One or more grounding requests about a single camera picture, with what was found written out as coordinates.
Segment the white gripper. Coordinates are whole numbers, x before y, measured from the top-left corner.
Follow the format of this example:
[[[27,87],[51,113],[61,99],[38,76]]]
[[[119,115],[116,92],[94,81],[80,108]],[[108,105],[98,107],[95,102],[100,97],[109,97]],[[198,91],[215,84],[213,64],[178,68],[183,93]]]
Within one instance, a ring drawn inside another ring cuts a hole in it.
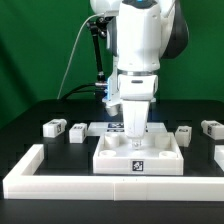
[[[158,76],[119,75],[119,96],[123,107],[126,136],[132,148],[139,149],[148,119],[149,105],[158,89]]]

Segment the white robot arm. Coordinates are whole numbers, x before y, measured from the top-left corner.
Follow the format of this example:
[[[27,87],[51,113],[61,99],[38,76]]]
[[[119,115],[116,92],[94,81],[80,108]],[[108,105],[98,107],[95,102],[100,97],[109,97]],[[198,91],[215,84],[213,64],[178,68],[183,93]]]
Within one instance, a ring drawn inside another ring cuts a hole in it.
[[[103,102],[109,115],[123,112],[125,135],[138,148],[158,89],[160,60],[177,57],[188,43],[180,0],[90,0],[90,5],[110,20],[106,33],[113,73]]]

